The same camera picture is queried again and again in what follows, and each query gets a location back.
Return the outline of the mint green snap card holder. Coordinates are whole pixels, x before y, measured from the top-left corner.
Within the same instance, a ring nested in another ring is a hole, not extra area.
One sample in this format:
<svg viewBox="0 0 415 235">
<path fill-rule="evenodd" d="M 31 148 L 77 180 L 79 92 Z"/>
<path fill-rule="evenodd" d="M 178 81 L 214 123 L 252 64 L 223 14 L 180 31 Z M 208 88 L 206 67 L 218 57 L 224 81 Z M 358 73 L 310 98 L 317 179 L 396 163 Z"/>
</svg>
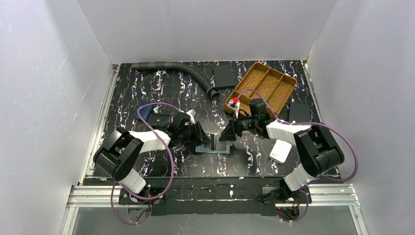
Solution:
<svg viewBox="0 0 415 235">
<path fill-rule="evenodd" d="M 229 154 L 232 146 L 231 141 L 219 141 L 220 134 L 207 133 L 210 141 L 195 147 L 197 153 Z"/>
</svg>

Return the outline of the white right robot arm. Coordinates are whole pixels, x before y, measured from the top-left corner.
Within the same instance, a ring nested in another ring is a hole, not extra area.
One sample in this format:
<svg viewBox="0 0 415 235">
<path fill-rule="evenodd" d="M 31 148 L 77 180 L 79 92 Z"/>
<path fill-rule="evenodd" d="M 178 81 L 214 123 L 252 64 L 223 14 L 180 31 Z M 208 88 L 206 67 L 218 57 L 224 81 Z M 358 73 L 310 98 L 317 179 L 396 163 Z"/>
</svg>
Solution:
<svg viewBox="0 0 415 235">
<path fill-rule="evenodd" d="M 275 120 L 261 98 L 249 102 L 251 114 L 233 118 L 220 134 L 219 141 L 236 141 L 243 131 L 255 130 L 259 135 L 274 139 L 280 146 L 274 149 L 282 154 L 283 145 L 295 146 L 300 164 L 279 182 L 279 194 L 290 195 L 317 179 L 330 169 L 342 164 L 344 154 L 331 132 L 317 125 L 289 125 Z"/>
</svg>

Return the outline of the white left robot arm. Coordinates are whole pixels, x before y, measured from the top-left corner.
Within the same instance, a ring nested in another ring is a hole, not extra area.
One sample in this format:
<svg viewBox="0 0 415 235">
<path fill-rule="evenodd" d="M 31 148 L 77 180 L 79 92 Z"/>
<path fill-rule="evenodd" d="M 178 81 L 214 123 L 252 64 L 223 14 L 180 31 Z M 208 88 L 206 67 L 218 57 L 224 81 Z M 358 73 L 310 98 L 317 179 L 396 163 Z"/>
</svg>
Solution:
<svg viewBox="0 0 415 235">
<path fill-rule="evenodd" d="M 210 142 L 210 137 L 193 115 L 193 110 L 174 115 L 151 114 L 148 123 L 153 130 L 147 132 L 118 127 L 103 141 L 93 156 L 93 162 L 115 181 L 138 194 L 147 185 L 134 170 L 139 154 L 167 150 L 179 143 L 196 147 Z"/>
</svg>

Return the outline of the black leather card holder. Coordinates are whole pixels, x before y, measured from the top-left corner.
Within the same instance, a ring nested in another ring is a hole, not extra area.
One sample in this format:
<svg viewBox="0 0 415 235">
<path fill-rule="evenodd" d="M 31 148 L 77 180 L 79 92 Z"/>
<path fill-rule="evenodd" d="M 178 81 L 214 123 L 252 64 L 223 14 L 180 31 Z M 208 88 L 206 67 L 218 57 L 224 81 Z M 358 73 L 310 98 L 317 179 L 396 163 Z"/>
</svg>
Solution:
<svg viewBox="0 0 415 235">
<path fill-rule="evenodd" d="M 154 129 L 162 129 L 169 126 L 171 122 L 171 115 L 152 113 L 147 123 Z"/>
</svg>

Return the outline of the blue leather card holder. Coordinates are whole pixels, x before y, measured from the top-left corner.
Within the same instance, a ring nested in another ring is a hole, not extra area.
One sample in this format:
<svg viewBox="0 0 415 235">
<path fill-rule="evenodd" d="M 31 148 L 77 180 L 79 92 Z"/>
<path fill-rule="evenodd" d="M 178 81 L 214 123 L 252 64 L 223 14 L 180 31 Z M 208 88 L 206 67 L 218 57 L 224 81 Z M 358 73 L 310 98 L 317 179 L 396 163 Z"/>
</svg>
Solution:
<svg viewBox="0 0 415 235">
<path fill-rule="evenodd" d="M 141 117 L 143 118 L 143 120 L 148 121 L 152 112 L 154 110 L 154 105 L 152 104 L 151 101 L 148 100 L 141 100 L 138 103 L 138 109 L 135 112 L 135 117 L 137 120 L 141 120 L 141 118 L 139 117 L 141 115 Z"/>
</svg>

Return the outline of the white rectangular box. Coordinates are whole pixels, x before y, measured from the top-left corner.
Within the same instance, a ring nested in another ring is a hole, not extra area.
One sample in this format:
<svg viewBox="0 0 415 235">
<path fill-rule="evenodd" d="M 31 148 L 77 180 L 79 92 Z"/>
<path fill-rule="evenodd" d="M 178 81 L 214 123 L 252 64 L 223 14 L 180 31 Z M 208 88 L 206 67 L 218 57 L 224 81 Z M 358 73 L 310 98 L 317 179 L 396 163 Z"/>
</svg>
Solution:
<svg viewBox="0 0 415 235">
<path fill-rule="evenodd" d="M 279 164 L 284 164 L 291 151 L 292 145 L 286 141 L 276 140 L 269 158 Z"/>
</svg>

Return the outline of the woven wicker divided tray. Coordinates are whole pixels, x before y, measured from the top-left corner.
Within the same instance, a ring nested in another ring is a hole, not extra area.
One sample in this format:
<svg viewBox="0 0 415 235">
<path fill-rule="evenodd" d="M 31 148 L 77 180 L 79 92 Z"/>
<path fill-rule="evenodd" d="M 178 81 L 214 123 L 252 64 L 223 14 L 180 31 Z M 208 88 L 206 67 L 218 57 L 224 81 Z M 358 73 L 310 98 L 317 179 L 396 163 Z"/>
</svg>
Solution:
<svg viewBox="0 0 415 235">
<path fill-rule="evenodd" d="M 243 90 L 250 88 L 259 92 L 271 106 L 272 110 L 276 114 L 280 114 L 296 85 L 296 79 L 256 62 L 225 101 L 223 106 L 224 112 L 234 113 L 234 110 L 228 107 L 227 104 L 240 95 Z"/>
</svg>

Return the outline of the flat black pad right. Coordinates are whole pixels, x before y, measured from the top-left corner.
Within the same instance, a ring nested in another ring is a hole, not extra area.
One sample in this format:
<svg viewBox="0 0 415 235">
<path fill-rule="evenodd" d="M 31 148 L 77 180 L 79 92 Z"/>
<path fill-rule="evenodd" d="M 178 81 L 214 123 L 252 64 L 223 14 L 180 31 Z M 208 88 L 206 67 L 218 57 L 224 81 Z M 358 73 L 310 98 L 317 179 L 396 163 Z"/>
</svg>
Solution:
<svg viewBox="0 0 415 235">
<path fill-rule="evenodd" d="M 311 111 L 310 106 L 307 104 L 291 102 L 289 104 L 289 122 L 310 122 L 311 121 Z"/>
</svg>

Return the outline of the flat black square pad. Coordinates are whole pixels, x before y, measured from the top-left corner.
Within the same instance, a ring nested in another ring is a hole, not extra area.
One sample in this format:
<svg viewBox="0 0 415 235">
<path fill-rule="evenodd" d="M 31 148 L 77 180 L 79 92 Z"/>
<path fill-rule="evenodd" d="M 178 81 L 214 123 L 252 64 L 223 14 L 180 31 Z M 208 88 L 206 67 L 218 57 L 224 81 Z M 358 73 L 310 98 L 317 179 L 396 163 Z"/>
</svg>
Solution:
<svg viewBox="0 0 415 235">
<path fill-rule="evenodd" d="M 234 89 L 234 76 L 229 64 L 218 65 L 213 68 L 215 86 L 219 90 Z"/>
</svg>

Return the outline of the aluminium frame rail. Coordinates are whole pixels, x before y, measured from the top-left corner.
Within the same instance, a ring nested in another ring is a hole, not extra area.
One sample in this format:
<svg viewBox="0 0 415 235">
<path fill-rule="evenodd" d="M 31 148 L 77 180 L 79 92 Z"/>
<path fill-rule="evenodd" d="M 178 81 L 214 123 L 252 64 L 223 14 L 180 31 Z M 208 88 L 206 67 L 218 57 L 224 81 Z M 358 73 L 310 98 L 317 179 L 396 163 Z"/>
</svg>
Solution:
<svg viewBox="0 0 415 235">
<path fill-rule="evenodd" d="M 193 109 L 204 130 L 221 132 L 229 120 L 223 106 L 231 89 L 210 101 L 182 72 L 134 70 L 115 66 L 92 139 L 90 153 L 116 127 L 143 131 L 134 112 L 142 99 Z M 244 133 L 228 155 L 195 155 L 185 146 L 173 149 L 175 179 L 167 194 L 146 205 L 134 203 L 121 187 L 88 159 L 83 179 L 72 188 L 63 235 L 362 235 L 367 233 L 352 184 L 320 181 L 290 210 L 287 204 L 263 204 L 264 186 L 298 165 L 295 150 L 288 161 L 268 158 L 274 142 Z"/>
</svg>

